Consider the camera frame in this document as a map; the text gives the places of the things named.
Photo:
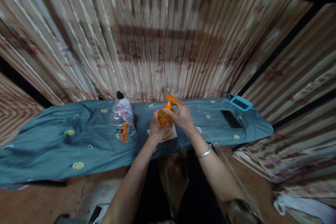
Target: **left hand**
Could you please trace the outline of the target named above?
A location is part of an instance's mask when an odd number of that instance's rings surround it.
[[[163,127],[160,126],[157,115],[159,110],[160,109],[156,110],[153,114],[153,119],[152,122],[150,123],[151,129],[147,139],[148,142],[155,144],[155,146],[162,140],[163,135],[169,128],[169,124],[166,124]]]

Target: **black phone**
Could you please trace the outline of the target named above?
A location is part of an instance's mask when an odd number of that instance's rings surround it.
[[[224,118],[227,120],[231,128],[233,129],[242,129],[243,127],[238,122],[238,120],[235,118],[235,116],[231,113],[229,110],[221,110]]]

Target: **blue phone case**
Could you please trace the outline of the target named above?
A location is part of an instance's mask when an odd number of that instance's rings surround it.
[[[240,107],[238,104],[236,104],[236,103],[233,102],[234,100],[238,100],[238,101],[244,103],[244,104],[247,106],[247,108],[242,108],[242,107]],[[231,103],[233,106],[236,106],[237,108],[239,108],[240,110],[243,110],[243,111],[247,111],[247,110],[249,110],[250,108],[252,108],[252,103],[249,102],[248,100],[245,100],[244,98],[242,98],[242,97],[240,97],[240,96],[235,96],[235,97],[233,97],[233,98],[230,100],[230,103]]]

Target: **orange bottle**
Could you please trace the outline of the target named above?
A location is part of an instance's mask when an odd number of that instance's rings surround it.
[[[173,105],[171,104],[171,102],[176,102],[177,103],[174,96],[172,96],[170,94],[167,95],[166,96],[166,101],[167,101],[167,103],[163,107],[165,109],[169,109],[169,110],[174,112]],[[161,141],[166,141],[172,135],[172,129],[173,129],[173,126],[174,126],[174,121],[168,114],[166,114],[163,111],[163,109],[161,109],[158,112],[157,119],[159,120],[159,124],[160,124],[161,127],[165,126],[166,124],[169,124],[169,128],[166,130],[166,132],[164,133],[163,138],[161,140]]]

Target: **white cloth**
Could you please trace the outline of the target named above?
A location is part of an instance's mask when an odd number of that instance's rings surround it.
[[[324,224],[336,223],[336,210],[314,199],[279,195],[273,205],[282,216],[286,214],[287,207],[316,216],[320,218]]]

